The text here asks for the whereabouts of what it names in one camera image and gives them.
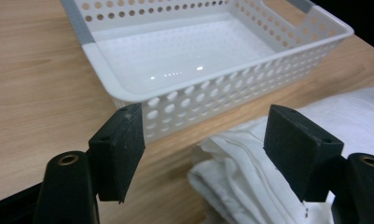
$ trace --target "screw hole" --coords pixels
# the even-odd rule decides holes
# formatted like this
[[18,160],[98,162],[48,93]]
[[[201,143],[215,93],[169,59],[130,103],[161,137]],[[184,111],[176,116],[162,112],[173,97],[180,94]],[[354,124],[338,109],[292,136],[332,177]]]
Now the screw hole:
[[367,165],[374,167],[374,158],[369,156],[363,156],[361,157],[361,161],[364,162]]
[[58,164],[59,165],[70,165],[70,164],[76,162],[77,160],[78,160],[77,155],[74,155],[74,154],[66,155],[66,156],[61,157],[58,160]]

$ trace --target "gray basket handle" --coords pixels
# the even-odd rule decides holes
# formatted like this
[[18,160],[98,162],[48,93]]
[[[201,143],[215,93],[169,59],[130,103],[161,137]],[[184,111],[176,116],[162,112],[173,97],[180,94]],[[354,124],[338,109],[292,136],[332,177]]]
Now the gray basket handle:
[[289,3],[294,5],[294,7],[299,8],[302,12],[308,13],[311,7],[315,6],[315,4],[310,0],[287,0]]
[[85,23],[81,13],[76,6],[76,2],[73,0],[61,0],[64,7],[65,13],[68,19],[73,25],[74,32],[76,32],[76,37],[78,37],[79,44],[89,44],[94,42],[93,36],[90,33],[88,25]]

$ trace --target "wooden table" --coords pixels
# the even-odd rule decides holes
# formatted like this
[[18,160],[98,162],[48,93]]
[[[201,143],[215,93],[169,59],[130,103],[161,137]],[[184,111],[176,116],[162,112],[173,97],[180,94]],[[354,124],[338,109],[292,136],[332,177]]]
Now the wooden table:
[[[371,86],[374,48],[353,36],[307,78],[148,144],[126,203],[99,203],[102,223],[199,223],[201,197],[186,178],[192,146],[266,115],[270,104],[299,107]],[[58,0],[0,0],[0,200],[42,181],[52,157],[88,149],[114,111]]]

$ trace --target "white plastic basket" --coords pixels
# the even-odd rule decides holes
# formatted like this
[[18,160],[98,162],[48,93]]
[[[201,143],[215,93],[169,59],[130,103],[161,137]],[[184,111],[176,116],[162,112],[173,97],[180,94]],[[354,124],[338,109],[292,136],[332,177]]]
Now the white plastic basket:
[[298,27],[261,0],[62,0],[115,105],[143,104],[147,142],[306,76],[353,34],[292,2]]

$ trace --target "white towel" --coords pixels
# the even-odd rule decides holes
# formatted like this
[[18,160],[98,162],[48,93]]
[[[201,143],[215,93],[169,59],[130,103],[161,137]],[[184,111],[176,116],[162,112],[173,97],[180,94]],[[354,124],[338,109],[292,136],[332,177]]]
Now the white towel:
[[[344,142],[342,155],[374,155],[374,88],[299,110]],[[192,150],[189,182],[213,209],[205,223],[332,223],[327,203],[301,203],[263,150],[267,117],[213,135]]]

